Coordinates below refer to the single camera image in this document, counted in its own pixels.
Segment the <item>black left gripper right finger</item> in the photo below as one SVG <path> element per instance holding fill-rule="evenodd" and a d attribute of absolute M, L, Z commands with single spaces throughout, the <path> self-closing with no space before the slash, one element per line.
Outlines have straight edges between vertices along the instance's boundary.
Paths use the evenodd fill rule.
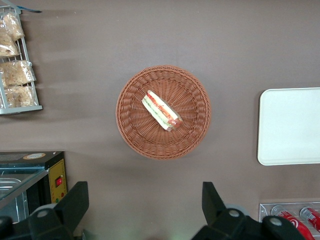
<path fill-rule="evenodd" d="M 236 208 L 227 208 L 212 182 L 202 183 L 202 211 L 206 220 L 194 240 L 311 240 L 308 228 L 295 227 L 281 216 L 255 221 Z"/>

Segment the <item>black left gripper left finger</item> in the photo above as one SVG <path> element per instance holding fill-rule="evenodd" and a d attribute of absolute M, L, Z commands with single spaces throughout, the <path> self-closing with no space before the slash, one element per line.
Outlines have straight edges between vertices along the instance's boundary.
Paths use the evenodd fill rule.
<path fill-rule="evenodd" d="M 88 183 L 79 181 L 53 208 L 38 209 L 18 223 L 13 223 L 9 216 L 1 216 L 0 238 L 2 240 L 73 240 L 74 231 L 88 208 Z"/>

